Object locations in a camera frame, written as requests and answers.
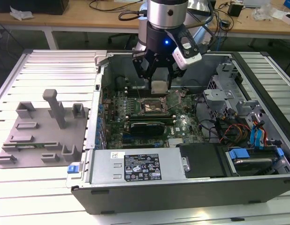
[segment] desk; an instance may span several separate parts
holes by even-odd
[[[0,23],[8,30],[41,30],[44,32],[50,49],[58,49],[52,31],[138,33],[139,21],[120,22],[119,13],[105,13],[89,7],[90,0],[69,0],[63,15],[33,14],[35,18],[19,21],[8,13],[0,13]],[[111,9],[127,3],[100,1],[98,8]],[[129,6],[138,10],[141,4]]]
[[[227,0],[217,0],[216,8]],[[279,10],[284,10],[283,0],[272,0],[272,6]],[[227,13],[229,7],[224,7],[222,11]],[[273,18],[272,21],[255,21],[252,18],[251,8],[245,8],[241,11],[239,17],[233,17],[235,25],[227,33],[228,37],[236,38],[273,38],[273,39],[290,39],[290,25]],[[224,13],[220,12],[221,18],[227,18]],[[216,30],[216,20],[214,19],[209,26],[211,30]]]
[[[220,5],[227,0],[217,0]],[[118,13],[99,12],[89,8],[89,0],[70,0],[69,6],[63,15],[34,14],[35,18],[18,21],[7,13],[0,14],[0,23],[9,30],[41,30],[44,32],[50,49],[58,49],[52,31],[79,31],[79,32],[111,32],[111,33],[138,33],[138,20],[120,22]],[[126,3],[116,3],[112,0],[101,1],[98,7],[101,9],[115,8]],[[283,0],[272,0],[277,9],[282,10]],[[137,10],[140,3],[130,6]],[[252,9],[242,10],[240,16],[235,17],[235,26],[228,33],[229,37],[238,38],[276,38],[290,39],[290,25],[281,20],[254,21],[251,17]],[[216,29],[215,21],[211,29]]]

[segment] motherboard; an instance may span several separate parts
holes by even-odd
[[[166,148],[204,141],[194,115],[195,95],[180,89],[159,97],[140,92],[135,96],[127,91],[104,92],[107,149]]]

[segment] computer case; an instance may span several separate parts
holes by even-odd
[[[10,6],[20,11],[62,15],[69,0],[0,0],[0,13],[10,12]]]

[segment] power supply label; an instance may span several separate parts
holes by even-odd
[[[124,179],[126,181],[161,180],[159,155],[125,155]]]

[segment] circuit board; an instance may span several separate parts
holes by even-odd
[[[181,95],[181,90],[171,90],[160,98],[133,98],[118,91],[103,102],[107,149],[165,148],[204,141],[193,113],[194,95]],[[133,122],[129,118],[133,120],[134,117],[138,118],[138,122],[164,123],[163,133],[158,136],[133,136],[130,133]]]

